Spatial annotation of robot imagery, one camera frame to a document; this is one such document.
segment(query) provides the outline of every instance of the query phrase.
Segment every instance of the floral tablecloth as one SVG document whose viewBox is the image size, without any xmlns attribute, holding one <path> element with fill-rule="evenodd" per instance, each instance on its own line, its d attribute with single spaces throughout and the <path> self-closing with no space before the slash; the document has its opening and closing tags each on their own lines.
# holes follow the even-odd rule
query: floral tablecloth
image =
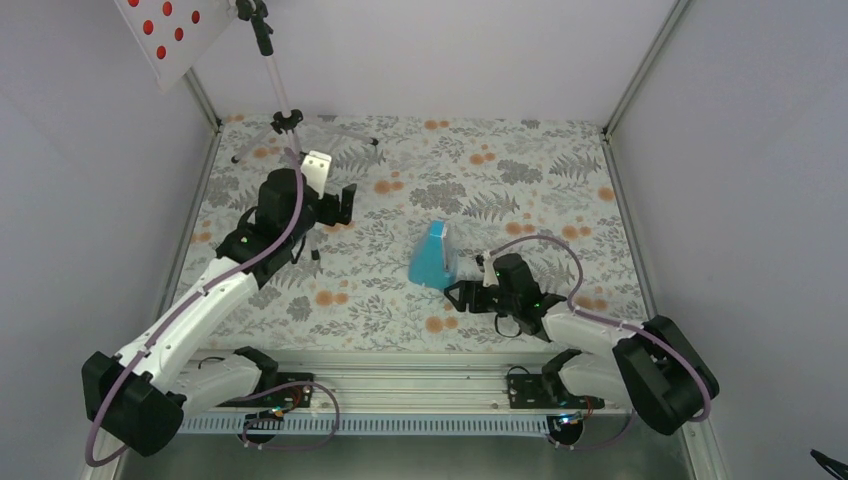
<svg viewBox="0 0 848 480">
<path fill-rule="evenodd" d="M 270 120 L 227 119 L 223 141 L 180 278 L 199 278 L 214 248 L 255 204 L 268 172 L 286 166 L 272 134 L 241 163 L 232 155 Z M 643 319 L 644 306 L 598 128 L 566 121 L 321 117 L 380 139 L 379 149 L 316 126 L 304 150 L 330 153 L 327 191 L 357 183 L 354 221 L 317 230 L 321 262 L 287 265 L 209 337 L 207 348 L 535 352 L 560 347 L 498 335 L 493 315 L 454 311 L 441 292 L 410 283 L 413 245 L 446 220 L 460 250 L 460 278 L 482 278 L 473 256 L 531 233 L 557 235 L 580 255 L 587 282 L 577 302 Z M 543 289 L 566 293 L 576 269 L 555 247 L 516 247 Z M 501 320 L 504 334 L 517 327 Z"/>
</svg>

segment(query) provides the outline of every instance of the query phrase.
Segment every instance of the white wall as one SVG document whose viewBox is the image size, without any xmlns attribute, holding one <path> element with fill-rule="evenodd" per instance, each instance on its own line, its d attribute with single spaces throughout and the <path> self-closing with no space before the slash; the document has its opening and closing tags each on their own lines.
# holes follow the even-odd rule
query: white wall
<svg viewBox="0 0 848 480">
<path fill-rule="evenodd" d="M 660 311 L 736 479 L 848 461 L 848 4 L 696 1 L 614 133 Z"/>
<path fill-rule="evenodd" d="M 605 124 L 673 0 L 267 0 L 293 108 L 306 114 Z M 195 67 L 219 114 L 278 110 L 253 30 Z"/>
<path fill-rule="evenodd" d="M 80 368 L 152 320 L 209 139 L 111 2 L 0 15 L 0 465 L 76 478 Z"/>
</svg>

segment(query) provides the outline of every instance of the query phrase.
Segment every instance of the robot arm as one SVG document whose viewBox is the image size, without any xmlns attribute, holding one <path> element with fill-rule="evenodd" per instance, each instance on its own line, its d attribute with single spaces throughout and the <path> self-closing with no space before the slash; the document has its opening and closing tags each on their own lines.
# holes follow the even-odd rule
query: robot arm
<svg viewBox="0 0 848 480">
<path fill-rule="evenodd" d="M 177 433 L 186 416 L 196 415 L 231 400 L 272 387 L 277 363 L 251 347 L 236 350 L 223 361 L 182 373 L 186 362 L 215 328 L 242 302 L 261 289 L 287 263 L 315 223 L 348 224 L 356 185 L 337 195 L 324 193 L 330 158 L 311 152 L 301 172 L 285 168 L 271 172 L 259 188 L 257 207 L 239 220 L 221 242 L 200 279 L 165 315 L 114 356 L 94 353 L 83 365 L 86 413 L 94 421 L 121 375 L 125 380 L 103 415 L 101 426 L 142 456 L 161 450 Z M 291 234 L 270 254 L 243 271 L 207 287 L 210 280 L 232 271 L 275 244 L 291 223 L 297 200 L 297 177 L 302 174 L 301 212 Z M 313 258 L 317 260 L 317 250 Z M 190 297 L 198 298 L 188 304 Z M 166 330 L 154 333 L 170 320 Z M 156 341 L 148 345 L 151 338 Z M 144 352 L 140 360 L 138 352 Z"/>
<path fill-rule="evenodd" d="M 645 423 L 665 435 L 704 407 L 694 379 L 667 352 L 633 331 L 575 315 L 565 297 L 541 291 L 520 255 L 492 259 L 484 254 L 477 261 L 484 280 L 457 282 L 445 289 L 445 296 L 457 311 L 510 315 L 522 333 L 567 347 L 542 370 L 555 400 L 586 395 L 632 406 Z M 718 395 L 712 372 L 673 321 L 657 316 L 641 327 L 694 368 L 710 398 Z"/>
</svg>

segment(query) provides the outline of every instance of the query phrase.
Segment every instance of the purple cable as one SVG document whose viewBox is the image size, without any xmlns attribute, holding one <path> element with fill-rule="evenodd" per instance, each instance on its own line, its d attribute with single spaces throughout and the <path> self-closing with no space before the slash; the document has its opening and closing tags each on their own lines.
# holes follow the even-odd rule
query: purple cable
<svg viewBox="0 0 848 480">
<path fill-rule="evenodd" d="M 584 312 L 582 308 L 577 308 L 577 307 L 574 306 L 574 295 L 577 293 L 578 290 L 580 290 L 580 287 L 583 285 L 583 265 L 580 263 L 580 259 L 577 258 L 577 254 L 574 253 L 574 250 L 571 249 L 571 247 L 568 245 L 567 242 L 565 242 L 564 240 L 560 240 L 556 237 L 548 236 L 548 235 L 529 235 L 527 237 L 521 237 L 519 239 L 513 240 L 513 241 L 507 243 L 506 245 L 504 245 L 502 247 L 499 247 L 499 248 L 492 250 L 489 253 L 492 256 L 497 255 L 498 253 L 506 250 L 507 248 L 509 248 L 509 247 L 511 247 L 511 246 L 513 246 L 517 243 L 525 242 L 527 240 L 545 240 L 547 242 L 552 242 L 552 243 L 559 245 L 560 247 L 564 248 L 565 251 L 567 251 L 568 254 L 571 256 L 571 258 L 574 260 L 575 265 L 577 265 L 577 283 L 574 285 L 574 288 L 571 289 L 571 292 L 569 292 L 568 299 L 565 302 L 566 305 L 568 305 L 569 310 L 574 312 L 575 315 L 579 315 L 583 318 L 586 318 L 586 319 L 589 319 L 589 320 L 592 320 L 592 321 L 595 321 L 595 322 L 598 322 L 598 323 L 601 323 L 601 324 L 604 324 L 604 325 L 607 325 L 607 326 L 610 326 L 610 327 L 624 328 L 625 330 L 630 330 L 631 332 L 634 332 L 638 335 L 641 335 L 641 336 L 647 338 L 652 343 L 654 343 L 656 346 L 663 349 L 666 353 L 668 353 L 671 356 L 671 358 L 675 359 L 677 361 L 677 363 L 679 363 L 680 366 L 683 367 L 684 370 L 686 370 L 686 373 L 688 373 L 692 377 L 692 379 L 695 381 L 695 385 L 698 386 L 698 390 L 700 390 L 700 392 L 701 392 L 701 397 L 704 400 L 704 409 L 703 409 L 703 411 L 701 412 L 700 415 L 698 415 L 697 417 L 692 417 L 691 421 L 693 421 L 693 422 L 703 422 L 704 420 L 706 420 L 710 416 L 710 411 L 712 410 L 712 403 L 710 401 L 710 392 L 707 389 L 707 385 L 704 383 L 704 380 L 701 378 L 701 376 L 698 375 L 698 372 L 695 371 L 695 368 L 689 362 L 687 362 L 686 359 L 683 358 L 682 355 L 677 353 L 676 350 L 671 348 L 671 346 L 669 346 L 667 343 L 665 343 L 662 340 L 660 340 L 659 338 L 657 338 L 655 335 L 652 335 L 651 333 L 646 332 L 639 327 L 636 327 L 634 325 L 630 325 L 629 323 L 624 323 L 623 320 L 615 320 L 613 318 L 604 317 L 603 315 L 597 315 L 595 313 Z"/>
<path fill-rule="evenodd" d="M 289 157 L 294 171 L 300 173 L 300 159 L 298 158 L 298 156 L 291 148 L 288 147 L 286 147 L 285 153 L 286 156 Z M 269 245 L 268 248 L 260 252 L 259 255 L 256 255 L 255 257 L 242 263 L 241 265 L 237 265 L 222 273 L 221 275 L 218 275 L 217 277 L 206 282 L 203 285 L 204 291 L 210 290 L 211 288 L 215 287 L 216 285 L 235 275 L 236 273 L 244 271 L 255 265 L 257 262 L 262 261 L 263 258 L 273 253 L 274 250 L 279 248 L 280 245 L 282 245 L 286 241 L 288 236 L 291 235 L 292 230 L 294 230 L 294 227 L 297 224 L 297 220 L 298 218 L 300 218 L 300 211 L 303 208 L 303 176 L 295 175 L 295 182 L 297 184 L 297 200 L 294 204 L 294 212 L 292 212 L 292 218 L 289 221 L 288 226 L 286 226 L 285 230 L 283 230 L 282 235 L 280 235 L 279 238 L 274 241 L 274 243 Z M 188 310 L 188 308 L 202 296 L 203 295 L 199 291 L 196 291 L 188 298 L 186 298 L 186 300 L 182 302 L 179 306 L 177 306 L 174 311 L 171 312 L 170 315 L 168 315 L 165 321 L 163 321 L 162 324 L 159 325 L 159 328 L 157 328 L 150 335 L 150 338 L 148 338 L 147 341 L 144 342 L 144 348 L 150 350 L 152 346 L 156 345 L 156 340 L 158 340 L 159 337 L 161 337 L 162 334 L 165 333 L 165 330 L 167 330 L 168 327 L 170 327 L 171 324 L 174 323 L 174 320 L 176 320 L 177 317 L 179 317 L 183 312 Z M 130 363 L 127 364 L 126 368 L 124 368 L 121 374 L 118 375 L 118 378 L 117 380 L 115 380 L 115 383 L 112 384 L 112 388 L 110 388 L 109 392 L 106 393 L 106 397 L 103 398 L 103 403 L 100 404 L 100 409 L 97 410 L 97 415 L 94 416 L 94 420 L 91 422 L 91 429 L 88 431 L 88 437 L 85 440 L 85 463 L 87 463 L 91 467 L 102 467 L 103 465 L 106 465 L 107 463 L 121 456 L 121 454 L 127 450 L 127 446 L 124 445 L 118 450 L 114 451 L 111 455 L 107 456 L 106 458 L 100 460 L 94 458 L 94 443 L 97 440 L 97 432 L 98 430 L 100 430 L 100 425 L 103 424 L 103 418 L 106 416 L 106 411 L 109 409 L 109 406 L 112 405 L 112 401 L 115 400 L 115 396 L 117 395 L 118 390 L 123 386 L 124 382 L 127 380 L 127 377 L 129 377 L 130 373 L 135 369 L 136 366 L 138 366 L 138 364 L 141 362 L 141 359 L 144 358 L 145 355 L 146 352 L 139 350 L 138 353 L 136 353 L 135 357 L 130 360 Z"/>
<path fill-rule="evenodd" d="M 330 429 L 330 433 L 328 433 L 327 436 L 324 437 L 320 442 L 313 443 L 312 445 L 303 445 L 303 446 L 294 446 L 294 445 L 274 446 L 274 445 L 268 445 L 268 446 L 265 446 L 265 445 L 262 445 L 262 444 L 253 443 L 253 442 L 251 442 L 250 440 L 247 439 L 247 431 L 250 429 L 250 427 L 256 425 L 257 423 L 261 423 L 261 422 L 268 420 L 267 418 L 254 418 L 253 420 L 247 422 L 244 425 L 244 429 L 242 429 L 242 431 L 241 431 L 241 440 L 244 442 L 245 445 L 251 445 L 251 446 L 257 447 L 260 450 L 277 450 L 277 451 L 281 451 L 281 452 L 308 452 L 310 450 L 315 450 L 315 449 L 323 447 L 324 445 L 327 444 L 327 442 L 332 440 L 332 438 L 334 436 L 336 436 L 336 432 L 339 431 L 339 425 L 341 425 L 341 408 L 339 408 L 339 402 L 338 402 L 338 400 L 336 400 L 336 396 L 333 395 L 333 392 L 331 392 L 327 387 L 325 387 L 325 386 L 323 386 L 319 383 L 307 382 L 307 381 L 284 383 L 282 385 L 277 385 L 276 387 L 269 388 L 268 390 L 265 390 L 264 392 L 254 393 L 253 395 L 248 395 L 246 397 L 236 398 L 236 399 L 233 399 L 231 401 L 233 401 L 233 402 L 247 402 L 247 401 L 250 401 L 250 400 L 256 400 L 257 398 L 262 398 L 265 395 L 269 395 L 271 393 L 278 392 L 280 390 L 285 390 L 285 389 L 291 388 L 291 387 L 301 387 L 301 386 L 309 386 L 309 387 L 317 388 L 317 389 L 323 391 L 324 393 L 326 393 L 327 396 L 330 397 L 330 400 L 332 400 L 333 407 L 336 410 L 336 419 L 335 419 L 335 422 L 333 422 L 333 427 Z"/>
<path fill-rule="evenodd" d="M 589 452 L 589 451 L 592 451 L 592 450 L 600 450 L 602 448 L 611 447 L 611 446 L 615 445 L 616 443 L 620 442 L 624 438 L 624 435 L 631 428 L 633 428 L 633 425 L 636 424 L 636 418 L 637 418 L 636 412 L 631 413 L 630 419 L 627 420 L 627 424 L 624 425 L 624 428 L 621 429 L 620 432 L 618 432 L 618 435 L 610 438 L 609 440 L 603 441 L 601 443 L 596 443 L 594 445 L 587 445 L 585 447 L 581 447 L 579 445 L 578 446 L 568 445 L 567 446 L 568 451 L 569 452 Z M 550 435 L 545 435 L 545 437 L 548 439 L 549 442 L 554 444 L 554 448 L 559 448 L 559 445 L 560 445 L 559 442 L 554 440 L 553 437 L 551 437 Z"/>
</svg>

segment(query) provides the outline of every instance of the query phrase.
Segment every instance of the purple hose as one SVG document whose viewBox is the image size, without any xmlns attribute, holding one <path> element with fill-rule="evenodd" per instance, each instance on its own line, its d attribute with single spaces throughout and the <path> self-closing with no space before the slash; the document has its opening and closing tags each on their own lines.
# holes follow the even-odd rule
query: purple hose
<svg viewBox="0 0 848 480">
<path fill-rule="evenodd" d="M 637 418 L 636 412 L 631 413 L 630 418 L 627 420 L 627 424 L 624 425 L 624 428 L 622 428 L 621 431 L 618 432 L 618 435 L 610 438 L 609 440 L 605 440 L 601 443 L 596 443 L 594 445 L 587 445 L 585 447 L 581 447 L 579 445 L 578 446 L 569 445 L 568 451 L 569 452 L 590 452 L 592 450 L 601 450 L 603 448 L 611 447 L 611 446 L 615 445 L 616 443 L 620 442 L 624 438 L 624 435 L 631 428 L 633 428 L 633 425 L 636 424 L 636 418 Z M 554 448 L 559 448 L 559 443 L 556 440 L 554 440 L 554 438 L 552 436 L 545 435 L 545 438 L 547 438 L 549 442 L 554 444 Z"/>
<path fill-rule="evenodd" d="M 659 338 L 657 338 L 655 335 L 652 335 L 651 333 L 648 333 L 648 332 L 642 330 L 641 328 L 639 328 L 637 326 L 630 325 L 628 323 L 624 323 L 624 321 L 622 321 L 622 320 L 615 320 L 613 318 L 608 318 L 608 317 L 605 317 L 603 315 L 597 315 L 595 313 L 585 312 L 585 311 L 583 311 L 582 308 L 577 308 L 577 307 L 574 306 L 574 295 L 577 293 L 578 290 L 580 290 L 580 287 L 583 285 L 583 265 L 580 263 L 580 259 L 577 258 L 577 254 L 574 253 L 574 250 L 571 249 L 571 247 L 568 245 L 567 242 L 565 242 L 564 240 L 560 240 L 559 238 L 551 237 L 551 236 L 548 236 L 548 235 L 529 235 L 527 237 L 521 237 L 519 239 L 513 240 L 513 241 L 507 243 L 506 245 L 504 245 L 502 247 L 498 247 L 498 248 L 492 250 L 489 253 L 492 256 L 494 256 L 494 255 L 506 250 L 507 248 L 517 244 L 517 243 L 525 242 L 527 240 L 544 240 L 544 241 L 547 241 L 547 242 L 552 242 L 552 243 L 559 245 L 560 247 L 564 248 L 565 251 L 568 252 L 568 254 L 571 256 L 571 258 L 574 260 L 575 265 L 577 265 L 577 283 L 574 285 L 574 288 L 571 289 L 571 292 L 569 292 L 568 299 L 565 302 L 566 305 L 568 305 L 569 310 L 574 312 L 575 315 L 579 315 L 583 318 L 586 318 L 586 319 L 589 319 L 589 320 L 592 320 L 592 321 L 595 321 L 595 322 L 598 322 L 598 323 L 601 323 L 601 324 L 604 324 L 604 325 L 607 325 L 607 326 L 610 326 L 610 327 L 623 328 L 625 330 L 630 330 L 631 332 L 634 332 L 638 335 L 641 335 L 641 336 L 647 338 L 652 343 L 654 343 L 656 346 L 663 349 L 667 354 L 669 354 L 671 356 L 671 358 L 675 359 L 677 361 L 677 363 L 679 363 L 680 366 L 683 367 L 684 370 L 686 370 L 686 373 L 688 373 L 692 377 L 692 379 L 695 381 L 695 384 L 698 386 L 698 390 L 700 390 L 700 392 L 701 392 L 701 397 L 704 400 L 704 410 L 697 417 L 692 417 L 692 421 L 693 422 L 703 422 L 704 420 L 706 420 L 710 416 L 710 411 L 712 410 L 712 402 L 710 401 L 710 392 L 707 389 L 707 385 L 704 383 L 704 380 L 701 378 L 701 376 L 698 375 L 698 372 L 695 371 L 695 368 L 689 362 L 687 362 L 686 359 L 683 358 L 682 355 L 680 355 L 679 353 L 677 353 L 677 351 L 675 351 L 673 348 L 671 348 L 671 346 L 669 346 L 667 343 L 665 343 L 662 340 L 660 340 Z"/>
<path fill-rule="evenodd" d="M 294 151 L 292 151 L 292 149 L 288 147 L 286 147 L 285 153 L 291 161 L 292 168 L 294 169 L 294 171 L 300 173 L 300 159 L 298 158 L 298 155 L 296 155 Z M 288 236 L 291 235 L 292 230 L 294 230 L 294 227 L 297 224 L 297 220 L 298 218 L 300 218 L 300 211 L 303 208 L 303 176 L 295 175 L 295 181 L 297 184 L 297 200 L 294 204 L 294 212 L 292 212 L 292 218 L 289 221 L 288 226 L 286 226 L 285 230 L 283 230 L 282 235 L 280 235 L 279 238 L 274 241 L 274 243 L 269 245 L 268 248 L 260 252 L 259 255 L 256 255 L 255 257 L 242 263 L 241 265 L 237 265 L 222 273 L 221 275 L 218 275 L 217 277 L 206 282 L 203 285 L 203 290 L 208 291 L 219 283 L 228 279 L 229 277 L 235 275 L 236 273 L 239 273 L 252 267 L 257 262 L 262 261 L 263 258 L 273 253 L 274 250 L 279 248 L 280 245 L 282 245 L 286 241 Z M 144 342 L 144 348 L 149 350 L 152 346 L 156 345 L 156 340 L 158 340 L 159 337 L 161 337 L 162 334 L 165 332 L 165 330 L 167 330 L 168 327 L 170 327 L 171 324 L 174 323 L 174 320 L 176 320 L 177 317 L 179 317 L 183 312 L 188 310 L 188 308 L 201 296 L 202 295 L 200 294 L 200 292 L 196 291 L 188 298 L 186 298 L 184 302 L 180 303 L 174 309 L 174 311 L 171 312 L 171 314 L 168 315 L 167 318 L 165 318 L 165 321 L 163 321 L 162 324 L 159 325 L 159 328 L 157 328 L 150 335 L 150 338 L 148 338 L 147 341 Z M 103 399 L 103 403 L 100 404 L 100 409 L 97 410 L 97 415 L 94 416 L 94 420 L 91 422 L 91 429 L 88 431 L 88 437 L 85 440 L 85 463 L 87 463 L 89 466 L 102 467 L 103 465 L 106 465 L 107 463 L 121 456 L 121 454 L 127 450 L 127 446 L 124 445 L 115 452 L 113 452 L 111 455 L 107 456 L 106 458 L 103 458 L 101 460 L 97 460 L 94 458 L 94 443 L 97 440 L 97 431 L 100 430 L 100 425 L 103 424 L 103 417 L 106 416 L 106 411 L 109 409 L 109 406 L 112 405 L 112 401 L 115 400 L 115 396 L 117 395 L 118 390 L 121 388 L 121 386 L 123 386 L 124 382 L 127 380 L 127 377 L 129 377 L 130 373 L 135 369 L 136 366 L 138 366 L 139 362 L 141 362 L 141 359 L 144 358 L 144 355 L 146 355 L 146 352 L 141 350 L 136 353 L 135 357 L 130 360 L 130 363 L 127 364 L 126 368 L 124 368 L 121 374 L 118 375 L 118 379 L 115 380 L 115 383 L 112 384 L 112 388 L 110 388 L 109 392 L 106 393 L 106 397 Z"/>
<path fill-rule="evenodd" d="M 247 439 L 247 431 L 250 429 L 250 427 L 256 425 L 257 423 L 262 423 L 262 422 L 264 422 L 268 419 L 266 419 L 266 418 L 254 418 L 253 420 L 247 422 L 244 425 L 244 428 L 241 431 L 241 440 L 244 442 L 245 445 L 251 445 L 251 446 L 257 447 L 260 450 L 277 450 L 277 451 L 281 451 L 281 452 L 308 452 L 310 450 L 315 450 L 315 449 L 323 447 L 324 445 L 327 444 L 327 442 L 332 440 L 332 438 L 334 436 L 336 436 L 336 432 L 339 431 L 339 425 L 341 425 L 341 409 L 339 408 L 339 402 L 338 402 L 338 400 L 336 400 L 336 396 L 333 395 L 333 392 L 331 392 L 327 387 L 325 387 L 325 386 L 323 386 L 319 383 L 306 382 L 306 381 L 284 383 L 282 385 L 277 385 L 276 387 L 269 388 L 268 390 L 265 390 L 264 392 L 254 393 L 253 395 L 248 395 L 246 397 L 236 398 L 236 399 L 233 399 L 231 401 L 233 401 L 233 402 L 247 402 L 247 401 L 250 401 L 250 400 L 255 400 L 257 398 L 262 398 L 265 395 L 270 395 L 270 394 L 272 394 L 274 392 L 278 392 L 280 390 L 285 390 L 286 388 L 300 387 L 300 386 L 309 386 L 309 387 L 317 388 L 317 389 L 323 391 L 324 393 L 326 393 L 327 396 L 330 397 L 330 400 L 332 400 L 333 407 L 336 410 L 336 419 L 333 422 L 333 426 L 330 429 L 330 433 L 328 433 L 327 436 L 324 437 L 320 442 L 314 443 L 312 445 L 303 445 L 303 446 L 261 445 L 261 444 L 253 443 L 250 440 L 248 440 Z"/>
</svg>

